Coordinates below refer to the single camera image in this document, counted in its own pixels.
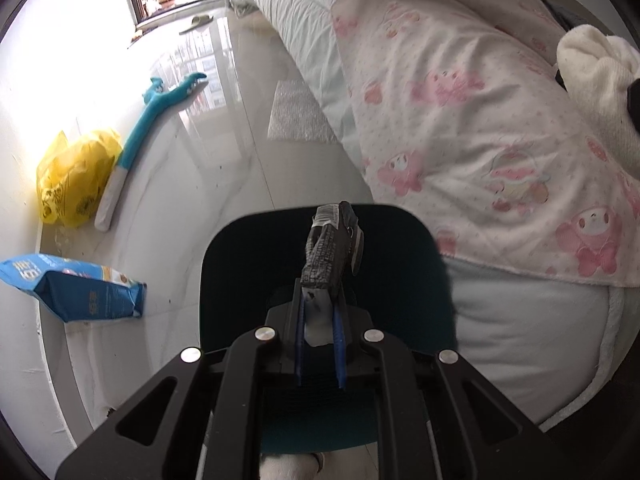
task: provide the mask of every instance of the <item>silver screw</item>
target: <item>silver screw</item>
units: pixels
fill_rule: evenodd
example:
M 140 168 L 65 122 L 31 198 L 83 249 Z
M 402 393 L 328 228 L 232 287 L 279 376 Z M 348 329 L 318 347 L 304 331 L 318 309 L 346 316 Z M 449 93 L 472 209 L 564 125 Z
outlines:
M 200 359 L 201 355 L 202 352 L 200 351 L 200 349 L 192 346 L 191 348 L 185 348 L 182 352 L 180 352 L 180 359 L 182 359 L 185 363 L 194 363 L 198 359 Z
M 260 341 L 271 341 L 276 337 L 276 331 L 270 326 L 261 326 L 255 331 L 255 338 Z
M 438 359 L 446 365 L 453 365 L 458 362 L 458 354 L 453 350 L 443 350 L 438 354 Z
M 376 330 L 372 328 L 371 330 L 367 330 L 364 333 L 365 341 L 369 341 L 370 343 L 379 343 L 385 338 L 385 333 L 382 330 Z

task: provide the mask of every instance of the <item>blue bag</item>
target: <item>blue bag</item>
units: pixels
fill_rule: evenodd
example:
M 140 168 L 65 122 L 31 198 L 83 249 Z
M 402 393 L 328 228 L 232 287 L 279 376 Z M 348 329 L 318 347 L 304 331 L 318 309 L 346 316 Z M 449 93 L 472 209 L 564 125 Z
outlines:
M 25 254 L 0 264 L 0 280 L 38 298 L 65 322 L 142 316 L 146 284 L 110 267 Z

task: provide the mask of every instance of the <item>white handle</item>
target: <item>white handle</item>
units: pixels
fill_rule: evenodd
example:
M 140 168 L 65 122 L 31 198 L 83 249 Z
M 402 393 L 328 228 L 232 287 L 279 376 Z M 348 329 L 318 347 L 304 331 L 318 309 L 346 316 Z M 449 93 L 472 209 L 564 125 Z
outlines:
M 115 166 L 107 181 L 107 186 L 104 188 L 100 205 L 98 206 L 98 212 L 95 214 L 95 228 L 103 233 L 109 230 L 111 226 L 111 217 L 116 209 L 118 200 L 120 199 L 120 192 L 124 186 L 124 181 L 127 179 L 127 173 L 120 166 Z

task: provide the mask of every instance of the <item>cartoon print blanket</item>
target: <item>cartoon print blanket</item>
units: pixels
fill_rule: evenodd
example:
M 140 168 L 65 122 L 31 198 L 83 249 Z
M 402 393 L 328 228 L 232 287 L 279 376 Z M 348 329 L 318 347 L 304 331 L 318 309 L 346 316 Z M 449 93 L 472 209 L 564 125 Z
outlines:
M 540 0 L 336 0 L 332 19 L 377 202 L 449 256 L 640 285 L 640 193 L 555 82 Z

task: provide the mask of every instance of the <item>yellow plastic bag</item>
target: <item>yellow plastic bag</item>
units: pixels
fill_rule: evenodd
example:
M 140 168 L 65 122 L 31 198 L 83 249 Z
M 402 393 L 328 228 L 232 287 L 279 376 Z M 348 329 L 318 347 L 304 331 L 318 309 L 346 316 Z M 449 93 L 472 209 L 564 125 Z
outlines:
M 40 219 L 77 227 L 91 218 L 121 151 L 120 136 L 110 128 L 84 134 L 73 144 L 60 132 L 36 169 Z

